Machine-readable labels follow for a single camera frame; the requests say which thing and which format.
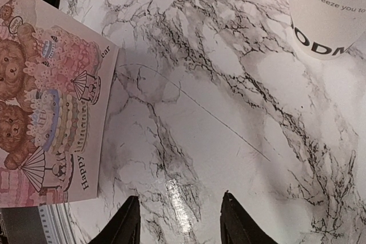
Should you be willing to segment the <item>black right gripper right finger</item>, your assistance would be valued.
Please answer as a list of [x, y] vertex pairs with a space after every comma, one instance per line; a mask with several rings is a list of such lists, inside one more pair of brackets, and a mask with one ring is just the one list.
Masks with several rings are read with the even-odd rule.
[[232, 193], [224, 193], [220, 215], [221, 243], [277, 244], [266, 234]]

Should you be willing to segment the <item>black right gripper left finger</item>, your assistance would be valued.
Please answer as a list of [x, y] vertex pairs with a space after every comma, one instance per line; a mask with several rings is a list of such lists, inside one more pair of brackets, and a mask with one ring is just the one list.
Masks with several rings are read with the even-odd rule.
[[140, 202], [137, 196], [131, 195], [89, 244], [139, 244], [140, 235]]

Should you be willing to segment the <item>white paper bag pink handles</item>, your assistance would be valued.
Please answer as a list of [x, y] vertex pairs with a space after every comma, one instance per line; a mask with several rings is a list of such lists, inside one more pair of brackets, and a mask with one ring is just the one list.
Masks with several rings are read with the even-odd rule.
[[1, 207], [97, 196], [119, 47], [42, 0], [1, 0]]

